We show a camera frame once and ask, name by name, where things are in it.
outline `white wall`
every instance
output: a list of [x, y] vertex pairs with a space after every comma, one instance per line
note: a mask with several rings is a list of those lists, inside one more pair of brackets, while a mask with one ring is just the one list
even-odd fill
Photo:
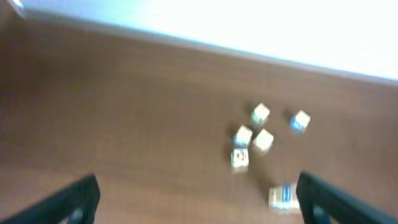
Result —
[[393, 0], [21, 0], [25, 8], [398, 80]]

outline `cube face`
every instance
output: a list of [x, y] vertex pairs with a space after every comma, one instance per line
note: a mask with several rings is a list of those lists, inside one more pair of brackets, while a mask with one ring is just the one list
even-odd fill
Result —
[[299, 200], [296, 195], [297, 184], [285, 184], [269, 190], [269, 206], [281, 210], [300, 211]]
[[263, 129], [254, 140], [255, 149], [260, 152], [268, 152], [274, 142], [274, 135]]
[[255, 128], [261, 128], [268, 120], [269, 112], [269, 109], [264, 104], [260, 103], [251, 114], [251, 124]]
[[247, 149], [234, 149], [231, 153], [233, 172], [247, 171], [249, 168], [249, 153]]
[[290, 128], [296, 133], [302, 133], [307, 128], [311, 117], [304, 111], [299, 111], [290, 121]]
[[234, 148], [248, 148], [252, 135], [253, 132], [249, 128], [242, 125], [233, 138]]

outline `black object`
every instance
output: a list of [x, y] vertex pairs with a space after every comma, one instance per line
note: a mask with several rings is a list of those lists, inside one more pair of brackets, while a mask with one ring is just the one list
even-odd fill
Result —
[[92, 224], [100, 202], [100, 188], [94, 175], [88, 175], [1, 224]]
[[307, 172], [300, 174], [296, 193], [306, 224], [335, 223], [330, 217], [338, 223], [398, 223], [396, 218]]

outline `floor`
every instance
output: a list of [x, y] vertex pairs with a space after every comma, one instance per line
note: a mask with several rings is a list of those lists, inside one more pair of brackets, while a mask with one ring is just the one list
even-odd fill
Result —
[[[0, 35], [0, 218], [94, 172], [96, 223], [302, 223], [266, 196], [302, 170], [398, 216], [396, 87], [16, 17]], [[232, 174], [258, 102], [275, 144]]]

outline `small cube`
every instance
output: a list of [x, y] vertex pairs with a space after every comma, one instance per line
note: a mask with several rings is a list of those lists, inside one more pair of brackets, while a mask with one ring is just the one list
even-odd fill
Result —
[[251, 124], [257, 129], [261, 128], [264, 123], [268, 120], [269, 116], [269, 109], [262, 103], [260, 103], [254, 109], [253, 113], [251, 114], [250, 120]]
[[267, 153], [274, 142], [274, 135], [263, 129], [255, 138], [253, 144], [254, 148], [261, 153]]
[[269, 189], [270, 208], [281, 209], [289, 213], [299, 213], [300, 204], [296, 195], [297, 183], [285, 184]]
[[231, 167], [233, 172], [245, 172], [248, 170], [248, 149], [234, 149], [234, 151], [231, 153]]
[[290, 121], [290, 128], [296, 133], [303, 133], [307, 128], [311, 117], [304, 111], [299, 111]]
[[253, 132], [246, 126], [241, 126], [233, 138], [234, 148], [247, 149]]

